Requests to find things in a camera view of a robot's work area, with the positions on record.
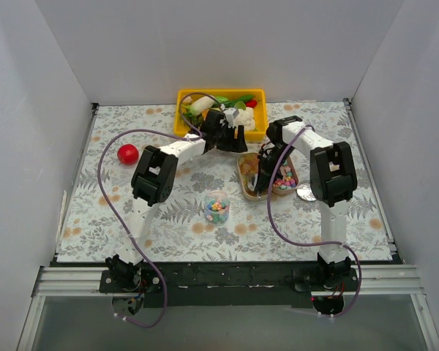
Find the pink tray of colourful candies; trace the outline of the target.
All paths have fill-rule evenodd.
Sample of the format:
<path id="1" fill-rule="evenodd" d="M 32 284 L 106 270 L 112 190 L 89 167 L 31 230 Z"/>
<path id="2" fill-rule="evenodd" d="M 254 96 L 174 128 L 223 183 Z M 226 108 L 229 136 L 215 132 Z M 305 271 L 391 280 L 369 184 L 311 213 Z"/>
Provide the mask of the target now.
<path id="1" fill-rule="evenodd" d="M 277 171 L 272 192 L 276 195 L 288 195 L 296 190 L 299 185 L 299 177 L 293 165 L 292 159 L 288 157 Z"/>

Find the beige tray of orange candies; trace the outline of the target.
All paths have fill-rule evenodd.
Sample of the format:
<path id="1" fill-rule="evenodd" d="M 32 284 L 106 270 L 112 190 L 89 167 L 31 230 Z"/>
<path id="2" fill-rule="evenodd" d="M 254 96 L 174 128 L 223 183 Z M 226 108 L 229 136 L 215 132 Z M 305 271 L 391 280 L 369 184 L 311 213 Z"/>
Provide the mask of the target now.
<path id="1" fill-rule="evenodd" d="M 267 198 L 267 191 L 257 195 L 254 192 L 258 176 L 258 153 L 239 154 L 236 166 L 239 174 L 239 183 L 244 198 L 248 201 L 257 202 Z"/>

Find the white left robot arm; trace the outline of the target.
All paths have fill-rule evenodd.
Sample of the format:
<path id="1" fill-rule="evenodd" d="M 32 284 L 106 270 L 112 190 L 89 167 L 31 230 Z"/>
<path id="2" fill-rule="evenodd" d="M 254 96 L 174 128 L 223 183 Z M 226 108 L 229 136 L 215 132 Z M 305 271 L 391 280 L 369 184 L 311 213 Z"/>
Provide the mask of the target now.
<path id="1" fill-rule="evenodd" d="M 149 260 L 140 252 L 138 240 L 148 234 L 157 209 L 170 196 L 177 167 L 213 148 L 234 153 L 247 151 L 244 127 L 234 125 L 238 116 L 239 110 L 235 108 L 213 110 L 207 113 L 199 128 L 192 128 L 183 137 L 174 135 L 174 143 L 144 148 L 130 182 L 133 196 L 130 220 L 122 224 L 128 239 L 116 250 L 116 255 L 106 260 L 112 280 L 123 291 L 131 293 L 140 286 L 142 278 L 136 265 Z"/>

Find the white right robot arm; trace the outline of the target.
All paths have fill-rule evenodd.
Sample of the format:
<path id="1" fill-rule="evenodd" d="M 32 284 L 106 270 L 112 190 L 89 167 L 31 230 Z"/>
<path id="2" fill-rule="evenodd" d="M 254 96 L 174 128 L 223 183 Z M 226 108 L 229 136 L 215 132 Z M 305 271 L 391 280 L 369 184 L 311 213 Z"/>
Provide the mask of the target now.
<path id="1" fill-rule="evenodd" d="M 351 266 L 347 213 L 358 186 L 351 147 L 321 137 L 298 116 L 271 122 L 266 136 L 269 142 L 258 152 L 258 171 L 249 187 L 257 196 L 269 194 L 279 167 L 293 151 L 308 159 L 310 189 L 320 209 L 321 242 L 297 246 L 319 247 L 316 269 L 309 279 L 324 290 L 336 289 L 350 275 Z"/>

